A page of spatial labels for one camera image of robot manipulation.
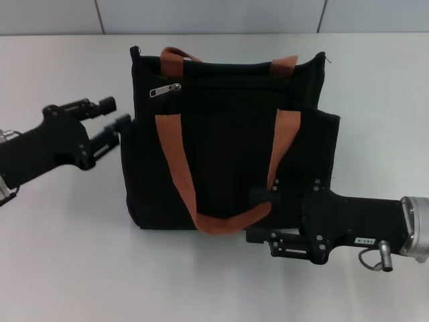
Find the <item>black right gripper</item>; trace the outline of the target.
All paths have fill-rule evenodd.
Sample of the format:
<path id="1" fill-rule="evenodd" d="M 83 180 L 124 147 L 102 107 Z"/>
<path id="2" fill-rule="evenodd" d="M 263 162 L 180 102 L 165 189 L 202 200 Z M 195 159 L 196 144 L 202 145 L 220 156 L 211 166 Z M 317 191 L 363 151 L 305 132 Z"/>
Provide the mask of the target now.
<path id="1" fill-rule="evenodd" d="M 399 200 L 344 197 L 320 189 L 322 181 L 280 182 L 271 188 L 251 187 L 251 203 L 301 201 L 300 233 L 308 238 L 308 258 L 313 264 L 327 263 L 330 252 L 340 246 L 378 248 L 389 243 L 399 254 L 408 237 L 404 210 Z M 246 242 L 269 244 L 273 257 L 304 258 L 304 237 L 260 227 L 245 230 Z"/>

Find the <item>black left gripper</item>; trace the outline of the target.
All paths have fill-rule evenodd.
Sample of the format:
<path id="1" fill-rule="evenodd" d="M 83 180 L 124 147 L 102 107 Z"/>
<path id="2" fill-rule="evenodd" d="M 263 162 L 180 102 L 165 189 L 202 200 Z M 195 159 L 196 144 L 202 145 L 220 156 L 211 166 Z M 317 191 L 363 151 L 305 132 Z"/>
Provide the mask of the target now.
<path id="1" fill-rule="evenodd" d="M 119 135 L 131 124 L 124 114 L 89 139 L 81 121 L 117 110 L 113 97 L 98 103 L 82 99 L 43 109 L 43 122 L 36 128 L 1 144 L 1 178 L 15 189 L 62 165 L 89 170 L 97 160 L 119 145 Z"/>

